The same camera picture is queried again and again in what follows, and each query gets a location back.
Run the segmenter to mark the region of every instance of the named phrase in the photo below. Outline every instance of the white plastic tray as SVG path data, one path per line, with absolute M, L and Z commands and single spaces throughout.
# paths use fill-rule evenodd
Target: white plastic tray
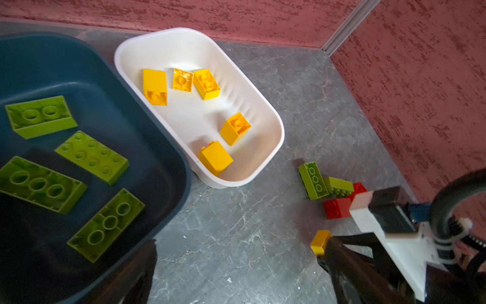
M 280 116 L 223 50 L 201 32 L 174 28 L 128 39 L 115 52 L 115 67 L 177 140 L 191 169 L 208 186 L 238 187 L 250 182 L 282 146 Z M 191 93 L 172 89 L 174 68 L 210 69 L 221 87 L 220 96 L 204 101 L 195 86 Z M 153 106 L 143 95 L 143 69 L 167 72 L 167 106 Z M 230 147 L 219 131 L 238 112 L 252 127 Z M 234 160 L 218 177 L 197 158 L 211 141 L 219 141 Z

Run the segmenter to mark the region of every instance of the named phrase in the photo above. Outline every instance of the gray marble floor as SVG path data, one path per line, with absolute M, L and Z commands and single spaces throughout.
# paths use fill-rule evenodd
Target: gray marble floor
M 26 31 L 75 36 L 110 62 L 118 44 L 135 35 L 0 22 L 1 35 Z M 285 142 L 243 187 L 212 189 L 194 176 L 186 205 L 156 237 L 149 303 L 335 303 L 309 244 L 319 229 L 359 230 L 351 218 L 326 219 L 322 204 L 308 200 L 297 166 L 316 161 L 323 175 L 412 193 L 322 51 L 218 44 L 280 114 Z

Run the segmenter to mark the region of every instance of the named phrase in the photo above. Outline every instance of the lime green brick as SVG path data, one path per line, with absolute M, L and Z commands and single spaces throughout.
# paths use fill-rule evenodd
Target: lime green brick
M 82 131 L 77 131 L 55 151 L 113 185 L 128 168 L 128 160 Z
M 0 169 L 0 192 L 67 214 L 86 190 L 78 180 L 14 156 Z
M 346 197 L 354 192 L 353 183 L 344 179 L 326 177 L 324 178 L 324 184 L 330 194 L 338 197 Z
M 67 244 L 94 263 L 143 208 L 144 203 L 122 189 Z
M 315 162 L 308 162 L 300 166 L 299 173 L 311 200 L 325 197 L 329 194 Z
M 6 105 L 12 130 L 25 139 L 77 127 L 63 96 Z

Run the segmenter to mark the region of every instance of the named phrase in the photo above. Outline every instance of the pink textured wall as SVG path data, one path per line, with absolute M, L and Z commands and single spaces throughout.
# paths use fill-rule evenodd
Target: pink textured wall
M 418 199 L 485 167 L 486 0 L 382 0 L 332 59 Z
M 0 0 L 0 16 L 320 48 L 358 0 Z

